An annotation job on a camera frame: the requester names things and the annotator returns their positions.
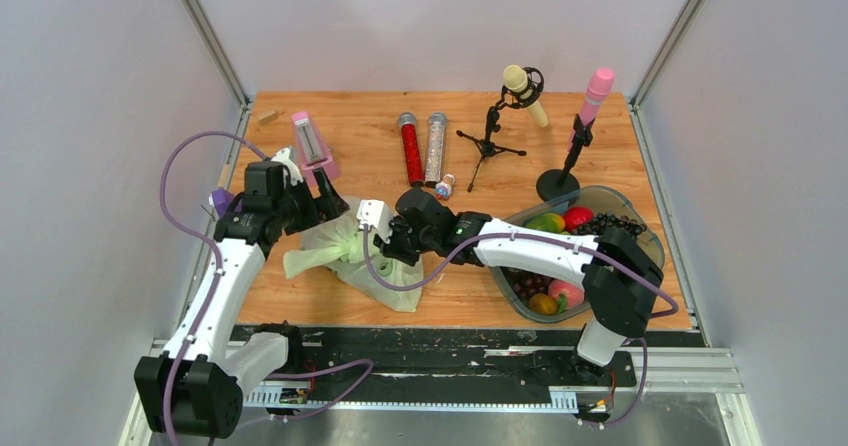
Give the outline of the black tripod microphone stand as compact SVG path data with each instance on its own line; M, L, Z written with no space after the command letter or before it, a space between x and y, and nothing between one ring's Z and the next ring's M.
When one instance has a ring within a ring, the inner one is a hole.
M472 174L472 179L469 182L467 187L468 192L472 192L474 188L474 184L476 178L478 176L481 165L489 158L495 157L502 153L512 153L518 156L526 156L527 152L525 150L519 150L514 148L509 148L505 146L498 145L494 140L493 136L495 133L501 130L501 124L499 123L501 117L501 111L504 109L513 109L510 107L512 103L512 97L508 95L505 91L505 88L501 87L499 99L488 108L486 113L485 120L485 128L484 128L484 136L482 138L475 138L471 135L464 133L463 131L458 130L457 135L461 138L471 140L478 149L479 152L479 160L475 166L474 172Z

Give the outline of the orange yellow fruit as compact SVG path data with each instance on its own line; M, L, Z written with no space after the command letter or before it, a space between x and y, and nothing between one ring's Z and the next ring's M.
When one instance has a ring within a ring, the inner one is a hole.
M558 302L545 293L537 293L528 300L528 308L540 315L553 316L559 312Z

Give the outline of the pink metronome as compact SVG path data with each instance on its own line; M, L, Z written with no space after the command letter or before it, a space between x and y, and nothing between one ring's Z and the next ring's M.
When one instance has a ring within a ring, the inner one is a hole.
M298 166L307 183L317 185L314 175L317 169L322 169L330 181L338 179L340 167L310 114L307 111L296 112L291 116L291 122L299 151Z

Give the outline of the pink microphone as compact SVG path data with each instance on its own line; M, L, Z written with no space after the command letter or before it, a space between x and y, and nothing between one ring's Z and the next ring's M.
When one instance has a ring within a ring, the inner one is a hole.
M574 119L569 151L591 143L591 128L600 106L612 91L614 80L615 73L610 68L599 68L590 78L584 102Z

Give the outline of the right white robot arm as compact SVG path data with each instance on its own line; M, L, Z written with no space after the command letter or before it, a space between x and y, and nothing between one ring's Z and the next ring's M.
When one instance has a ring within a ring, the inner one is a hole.
M657 299L667 302L669 314L679 309L661 289L660 266L621 228L600 235L543 232L486 213L454 213L420 188L404 193L394 207L364 201L357 220L367 249L410 266L433 252L445 265L513 268L581 287L593 317L570 359L584 383L601 380L618 348L644 336L658 314Z

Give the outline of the purple metronome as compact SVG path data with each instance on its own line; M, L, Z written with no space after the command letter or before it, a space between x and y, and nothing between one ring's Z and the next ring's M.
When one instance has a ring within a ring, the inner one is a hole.
M209 195L209 204L213 211L213 217L220 219L232 203L235 195L225 188L217 188Z

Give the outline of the green red mango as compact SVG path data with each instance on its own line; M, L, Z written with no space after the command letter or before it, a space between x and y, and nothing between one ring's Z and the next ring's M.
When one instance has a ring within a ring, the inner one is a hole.
M553 212L535 216L524 223L524 227L536 231L561 234L567 230L564 218Z

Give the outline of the small cartoon figurine toy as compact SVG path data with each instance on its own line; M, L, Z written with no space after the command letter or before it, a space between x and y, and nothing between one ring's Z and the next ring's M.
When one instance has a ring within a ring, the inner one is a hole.
M447 173L434 186L434 192L439 200L447 200L453 194L453 188L456 178L453 174Z

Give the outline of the silver glitter microphone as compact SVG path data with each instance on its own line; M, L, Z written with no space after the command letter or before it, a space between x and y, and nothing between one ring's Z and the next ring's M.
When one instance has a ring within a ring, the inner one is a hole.
M429 116L425 160L425 185L427 187L434 187L442 178L447 124L448 120L443 112L434 112Z

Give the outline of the pink peach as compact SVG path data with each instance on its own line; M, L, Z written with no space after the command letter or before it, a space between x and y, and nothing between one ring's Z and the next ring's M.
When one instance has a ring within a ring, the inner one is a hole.
M552 281L547 294L556 301L559 312L581 305L585 298L583 289L562 280Z

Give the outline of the black grape bunch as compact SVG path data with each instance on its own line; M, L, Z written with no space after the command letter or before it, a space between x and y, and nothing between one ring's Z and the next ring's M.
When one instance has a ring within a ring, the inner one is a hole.
M633 238L638 238L647 231L646 225L628 216L600 213L579 224L573 230L573 233L575 235L602 235L609 228L621 229Z

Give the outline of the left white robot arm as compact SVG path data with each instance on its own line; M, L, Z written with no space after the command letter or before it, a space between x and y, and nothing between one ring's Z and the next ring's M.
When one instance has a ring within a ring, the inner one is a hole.
M284 235L344 215L348 204L321 168L301 174L289 160L264 160L245 170L243 192L203 240L212 258L184 322L156 357L141 358L134 381L151 429L181 436L232 435L245 396L271 373L298 377L306 352L283 323L254 334L238 351L228 342L254 279Z

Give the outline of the grey transparent fruit basket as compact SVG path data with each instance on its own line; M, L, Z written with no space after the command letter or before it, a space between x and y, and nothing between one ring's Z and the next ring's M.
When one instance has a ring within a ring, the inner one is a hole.
M548 212L562 214L573 206L584 206L590 208L594 214L612 213L617 216L628 216L644 225L643 218L635 211L632 203L618 191L606 186L586 186L574 193L560 196L533 208L517 213L507 219L511 224L524 226L529 219ZM631 237L645 254L658 266L662 267L665 262L663 247L657 235L647 226L647 231L638 238ZM541 324L556 324L578 316L590 309L588 302L584 302L572 309L558 312L553 316L545 316L532 312L528 308L528 302L522 302L511 290L506 278L504 268L493 267L491 274L505 297L508 304L522 317Z

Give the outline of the red apple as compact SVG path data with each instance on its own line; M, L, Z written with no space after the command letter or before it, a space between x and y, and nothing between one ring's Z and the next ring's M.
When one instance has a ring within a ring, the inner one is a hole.
M594 212L584 206L573 206L562 214L564 230L568 232L577 231L582 225L594 218Z

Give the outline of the pale green plastic bag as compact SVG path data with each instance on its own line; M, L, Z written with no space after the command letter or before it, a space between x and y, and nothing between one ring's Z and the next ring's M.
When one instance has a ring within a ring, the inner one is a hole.
M345 196L343 200L349 206L348 212L302 232L299 247L284 253L285 276L292 279L308 270L324 268L342 282L394 311L415 312L422 291L390 290L374 279L366 263L370 262L380 278L395 286L408 286L423 280L422 265L418 263L409 266L399 260L386 258L375 246L371 246L369 253L365 254L363 234L356 218L360 199Z

